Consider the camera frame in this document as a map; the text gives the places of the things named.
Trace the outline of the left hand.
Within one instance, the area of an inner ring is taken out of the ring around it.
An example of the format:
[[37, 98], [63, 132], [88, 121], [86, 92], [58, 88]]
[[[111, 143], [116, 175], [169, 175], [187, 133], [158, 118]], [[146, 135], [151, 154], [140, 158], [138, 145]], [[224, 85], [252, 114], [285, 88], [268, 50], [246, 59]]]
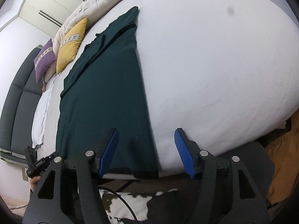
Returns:
[[41, 176], [34, 176], [33, 178], [30, 179], [30, 188], [31, 188], [32, 192], [35, 191], [40, 179], [41, 179]]

